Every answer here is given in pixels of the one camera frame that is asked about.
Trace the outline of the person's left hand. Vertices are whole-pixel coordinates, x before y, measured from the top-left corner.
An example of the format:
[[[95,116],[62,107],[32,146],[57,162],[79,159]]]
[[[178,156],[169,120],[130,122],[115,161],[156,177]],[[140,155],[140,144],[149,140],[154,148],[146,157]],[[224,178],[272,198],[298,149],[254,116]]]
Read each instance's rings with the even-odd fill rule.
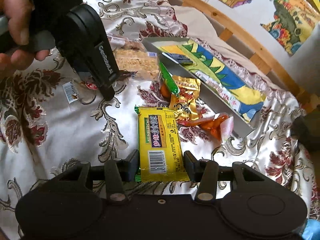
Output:
[[[1,0],[1,12],[8,18],[9,33],[20,46],[29,42],[29,18],[32,8],[29,0]],[[8,76],[16,70],[25,70],[34,60],[43,61],[48,56],[48,50],[31,53],[17,49],[11,55],[1,53],[1,73]]]

